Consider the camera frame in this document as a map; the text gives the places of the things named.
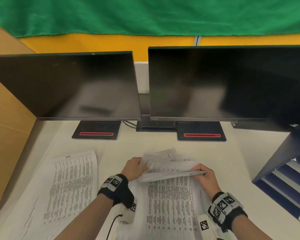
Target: left hand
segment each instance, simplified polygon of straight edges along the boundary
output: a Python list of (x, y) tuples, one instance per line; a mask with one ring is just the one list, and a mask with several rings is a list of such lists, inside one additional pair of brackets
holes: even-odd
[(124, 169), (121, 171), (121, 174), (126, 176), (128, 181), (135, 180), (149, 168), (147, 166), (139, 167), (140, 161), (142, 157), (132, 157), (127, 161)]

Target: red stripe on monitor base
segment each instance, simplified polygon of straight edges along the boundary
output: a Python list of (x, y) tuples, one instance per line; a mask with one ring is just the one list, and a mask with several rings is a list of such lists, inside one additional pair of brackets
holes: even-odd
[(184, 133), (184, 137), (215, 137), (220, 138), (220, 134), (193, 134), (193, 133)]
[(113, 133), (109, 132), (80, 132), (80, 136), (113, 136)]

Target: monitor screen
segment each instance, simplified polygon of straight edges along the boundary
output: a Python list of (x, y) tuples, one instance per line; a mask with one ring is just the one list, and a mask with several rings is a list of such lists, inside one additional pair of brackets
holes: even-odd
[(300, 87), (300, 46), (149, 47), (150, 117), (262, 121)]
[(141, 119), (131, 51), (4, 55), (0, 82), (40, 119)]

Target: cardboard box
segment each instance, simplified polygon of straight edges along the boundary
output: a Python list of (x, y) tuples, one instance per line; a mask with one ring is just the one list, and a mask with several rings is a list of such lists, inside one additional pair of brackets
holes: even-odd
[[(0, 55), (35, 53), (0, 28)], [(0, 83), (0, 200), (36, 117)]]

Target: forearm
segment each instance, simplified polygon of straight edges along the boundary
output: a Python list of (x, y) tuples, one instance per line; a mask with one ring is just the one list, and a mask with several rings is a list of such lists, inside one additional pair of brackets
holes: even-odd
[(55, 240), (95, 240), (113, 205), (113, 200), (99, 194)]
[(232, 232), (238, 240), (272, 240), (244, 215), (237, 216), (233, 220)]

